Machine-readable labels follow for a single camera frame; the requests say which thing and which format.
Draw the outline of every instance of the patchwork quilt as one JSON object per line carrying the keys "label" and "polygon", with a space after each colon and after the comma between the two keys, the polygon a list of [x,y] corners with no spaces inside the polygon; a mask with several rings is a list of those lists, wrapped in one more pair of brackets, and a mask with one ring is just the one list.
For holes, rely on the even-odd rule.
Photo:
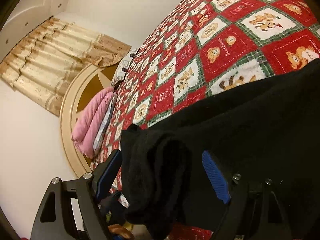
{"label": "patchwork quilt", "polygon": [[[320,25],[304,0],[183,0],[140,48],[120,84],[94,169],[121,131],[147,128],[233,87],[303,68],[320,55]],[[119,172],[113,189],[121,189]],[[209,239],[176,225],[170,239]]]}

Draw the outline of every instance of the silver knob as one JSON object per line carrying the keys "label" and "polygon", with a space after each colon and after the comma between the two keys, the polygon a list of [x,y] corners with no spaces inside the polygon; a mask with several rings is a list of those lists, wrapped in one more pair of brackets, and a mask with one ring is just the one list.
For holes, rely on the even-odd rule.
{"label": "silver knob", "polygon": [[271,179],[266,179],[266,184],[267,185],[271,185],[273,182],[272,182],[272,180]]}
{"label": "silver knob", "polygon": [[235,174],[233,174],[233,179],[235,179],[235,180],[240,180],[241,179],[241,174],[239,174],[239,173],[235,173]]}
{"label": "silver knob", "polygon": [[57,184],[59,181],[60,181],[59,178],[54,178],[51,182],[52,182],[53,184]]}
{"label": "silver knob", "polygon": [[90,179],[92,177],[92,173],[87,172],[83,175],[84,179]]}

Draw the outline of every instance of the pink blanket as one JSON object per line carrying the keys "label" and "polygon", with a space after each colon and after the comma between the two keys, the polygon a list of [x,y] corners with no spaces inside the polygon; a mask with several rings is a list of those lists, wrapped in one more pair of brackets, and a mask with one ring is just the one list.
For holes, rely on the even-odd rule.
{"label": "pink blanket", "polygon": [[93,142],[109,102],[113,98],[113,92],[114,88],[108,87],[96,94],[85,107],[73,128],[71,139],[75,147],[90,159],[94,157]]}

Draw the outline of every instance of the curtain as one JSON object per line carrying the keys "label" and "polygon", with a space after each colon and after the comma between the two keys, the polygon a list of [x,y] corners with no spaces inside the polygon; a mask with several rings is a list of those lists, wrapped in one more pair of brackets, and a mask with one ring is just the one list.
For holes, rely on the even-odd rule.
{"label": "curtain", "polygon": [[130,46],[51,17],[24,37],[0,63],[11,87],[59,116],[71,81],[87,65],[118,63]]}

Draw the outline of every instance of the black fabric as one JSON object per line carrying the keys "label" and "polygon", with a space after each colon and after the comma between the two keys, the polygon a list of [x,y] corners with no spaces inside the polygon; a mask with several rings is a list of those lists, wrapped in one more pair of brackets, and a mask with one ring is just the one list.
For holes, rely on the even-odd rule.
{"label": "black fabric", "polygon": [[[320,60],[316,59],[300,71],[198,101],[146,130],[131,126],[123,131],[122,187],[130,204],[127,220],[140,221],[155,240],[163,239],[172,222],[180,219],[167,216],[166,211],[176,207],[172,214],[178,215],[177,200],[183,199],[186,225],[215,230],[225,206],[202,167],[202,152],[210,150],[223,166],[243,178],[272,179],[294,237],[303,238],[320,211],[319,80]],[[181,180],[178,171],[187,172],[188,163],[190,174]],[[157,228],[166,231],[160,234]]]}
{"label": "black fabric", "polygon": [[122,193],[130,203],[125,218],[146,225],[155,240],[164,239],[181,210],[190,152],[170,133],[131,125],[123,135]]}

